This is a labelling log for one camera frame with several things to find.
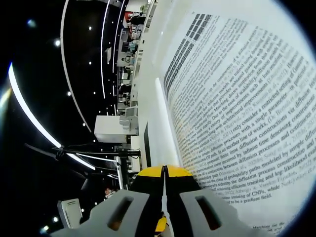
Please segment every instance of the white wall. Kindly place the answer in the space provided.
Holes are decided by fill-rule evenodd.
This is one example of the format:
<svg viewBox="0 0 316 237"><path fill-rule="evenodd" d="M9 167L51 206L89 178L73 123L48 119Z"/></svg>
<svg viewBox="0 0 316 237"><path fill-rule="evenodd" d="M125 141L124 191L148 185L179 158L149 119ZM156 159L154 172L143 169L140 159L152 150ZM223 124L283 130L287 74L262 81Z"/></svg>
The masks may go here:
<svg viewBox="0 0 316 237"><path fill-rule="evenodd" d="M140 7L146 4L147 0L129 0L126 11L140 12Z"/></svg>

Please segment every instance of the white page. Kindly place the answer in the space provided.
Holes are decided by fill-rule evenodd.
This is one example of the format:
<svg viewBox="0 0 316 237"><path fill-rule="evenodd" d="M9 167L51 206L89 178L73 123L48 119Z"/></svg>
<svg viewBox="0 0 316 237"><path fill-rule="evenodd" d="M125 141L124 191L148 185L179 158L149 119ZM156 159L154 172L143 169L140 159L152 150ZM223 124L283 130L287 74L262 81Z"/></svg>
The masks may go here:
<svg viewBox="0 0 316 237"><path fill-rule="evenodd" d="M194 1L175 35L161 82L183 166L242 221L279 233L315 180L308 44L263 0Z"/></svg>

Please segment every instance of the person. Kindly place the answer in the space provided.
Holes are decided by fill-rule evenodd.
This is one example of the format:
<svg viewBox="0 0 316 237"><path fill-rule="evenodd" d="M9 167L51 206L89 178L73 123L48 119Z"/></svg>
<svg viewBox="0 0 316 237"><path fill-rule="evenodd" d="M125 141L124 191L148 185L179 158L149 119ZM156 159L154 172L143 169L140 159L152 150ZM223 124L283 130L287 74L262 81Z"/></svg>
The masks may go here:
<svg viewBox="0 0 316 237"><path fill-rule="evenodd" d="M132 89L132 85L130 84L124 84L124 85L121 85L118 89L119 93L120 94L123 94L123 93L130 93Z"/></svg>
<svg viewBox="0 0 316 237"><path fill-rule="evenodd" d="M135 58L134 58L134 56L127 56L125 58L122 58L122 61L126 62L130 65L134 65Z"/></svg>
<svg viewBox="0 0 316 237"><path fill-rule="evenodd" d="M105 190L105 198L112 197L116 192L110 188L106 188Z"/></svg>
<svg viewBox="0 0 316 237"><path fill-rule="evenodd" d="M144 16L133 16L129 20L127 20L128 23L131 23L133 25L141 25L144 24L146 17Z"/></svg>

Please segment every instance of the ceiling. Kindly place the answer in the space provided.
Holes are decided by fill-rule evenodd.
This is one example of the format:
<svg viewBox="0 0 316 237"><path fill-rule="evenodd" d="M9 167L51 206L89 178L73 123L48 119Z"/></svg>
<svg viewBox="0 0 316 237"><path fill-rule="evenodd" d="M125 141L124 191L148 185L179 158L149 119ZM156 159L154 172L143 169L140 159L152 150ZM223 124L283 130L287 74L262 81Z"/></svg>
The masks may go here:
<svg viewBox="0 0 316 237"><path fill-rule="evenodd" d="M64 5L65 0L8 3L7 14L12 20L5 26L5 32L10 32L12 37L8 38L6 44L8 53L3 50L5 56L1 59L4 60L1 65L7 67L12 62L17 84L29 109L47 132L66 149L113 151L112 144L93 142L96 140L93 134L96 116L114 115L114 104L117 106L117 95L113 96L113 86L117 88L117 69L115 65L112 72L112 60L110 64L103 60L105 99L101 81L100 46L107 4L98 0L69 0L63 47L56 47L56 40L60 40ZM120 8L109 5L103 32L103 51L113 46L116 38L119 39L116 36L119 13ZM70 89L65 65L73 91L71 96L68 96ZM6 73L6 69L1 70L1 78L5 79ZM1 96L9 88L8 80L2 80ZM89 168L68 156L59 158L59 161L48 156L54 156L57 150L30 122L13 93L0 109L1 184L8 193L4 203L15 204L4 208L4 213L8 212L8 222L23 220L22 229L38 232L43 225L51 222L53 215L58 214L58 200L80 198L87 209L95 201L103 200L102 184L98 184L101 192L87 194L80 191L84 179L73 170L87 176L91 173ZM25 143L49 154L36 152L25 146ZM100 173L98 167L112 168L100 160L84 159L97 167L95 173ZM105 180L111 182L110 178L105 177ZM28 220L23 217L24 214L33 214L34 217Z"/></svg>

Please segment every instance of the led strip light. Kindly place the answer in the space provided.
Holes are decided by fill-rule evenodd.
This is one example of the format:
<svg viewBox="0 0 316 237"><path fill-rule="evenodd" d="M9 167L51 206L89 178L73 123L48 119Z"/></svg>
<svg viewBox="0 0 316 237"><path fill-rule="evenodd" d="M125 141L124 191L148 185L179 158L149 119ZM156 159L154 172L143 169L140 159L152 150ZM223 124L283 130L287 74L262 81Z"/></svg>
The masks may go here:
<svg viewBox="0 0 316 237"><path fill-rule="evenodd" d="M25 102L25 100L24 100L24 98L23 98L23 96L22 96L22 94L20 92L19 86L18 86L18 84L16 82L16 78L15 78L15 75L14 75L12 63L10 65L8 74L9 74L9 80L10 80L11 87L12 87L12 90L14 92L14 95L15 95L17 101L19 102L19 105L21 106L22 110L26 114L26 116L29 118L29 120L32 122L32 124L37 128L37 130L39 132L41 132L41 134L43 134L43 136L45 138L48 139L48 141L50 141L52 144L54 144L54 146L56 146L57 148L61 148L61 144L46 131L46 129L35 118L35 116L31 112L30 108L26 104L26 102ZM95 167L93 165L91 165L88 162L80 159L79 157L76 157L74 154L67 153L67 155L69 155L72 159L76 160L77 162L89 167L90 169L95 170Z"/></svg>
<svg viewBox="0 0 316 237"><path fill-rule="evenodd" d="M102 65L102 54L103 54L103 34L104 34L104 25L105 25L105 19L107 17L108 9L110 5L110 0L108 0L107 8L105 9L104 13L104 19L103 19L103 26L102 26L102 34L101 34L101 81L102 81L102 90L103 90L103 98L105 99L105 92L104 92L104 82L103 82L103 65Z"/></svg>
<svg viewBox="0 0 316 237"><path fill-rule="evenodd" d="M60 47L61 47L61 58L62 58L62 61L63 61L63 66L64 66L64 71L65 71L65 76L66 76L66 80L67 80L67 84L68 84L68 87L69 87L69 90L70 90L70 93L71 93L71 96L73 97L73 100L74 100L74 103L76 105L76 108L83 120L83 122L85 123L85 125L87 126L89 132L92 132L90 127L88 126L87 122L85 121L84 117L83 117L83 114L81 113L81 110L79 108L79 105L76 101L76 98L74 96L74 92L73 92L73 89L71 87L71 84L70 84L70 80L69 80L69 76L68 76L68 71L67 71L67 67L66 67L66 60L65 60L65 52L64 52L64 23L65 23L65 16L66 16L66 10L67 10L67 5L68 5L68 2L69 0L66 0L65 2L65 6L64 6L64 10L63 10L63 15L62 15L62 18L61 18L61 25L60 25Z"/></svg>
<svg viewBox="0 0 316 237"><path fill-rule="evenodd" d="M92 159L99 159L99 160L105 160L105 161L110 161L110 162L116 163L116 160L114 160L114 159L105 159L105 158L100 158L100 157L92 157L92 156L88 156L88 155L84 155L84 154L80 154L80 153L76 153L76 155L83 156L83 157L88 157L88 158L92 158Z"/></svg>
<svg viewBox="0 0 316 237"><path fill-rule="evenodd" d="M116 43L117 43L119 20L120 20L121 14L122 14L122 9L123 9L124 4L125 4L125 0L124 0L123 3L122 3L122 7L120 8L119 16L118 16L118 25L117 25L117 31L116 31L116 33L115 33L114 48L113 48L113 68L112 68L112 73L114 73L115 45L116 45Z"/></svg>

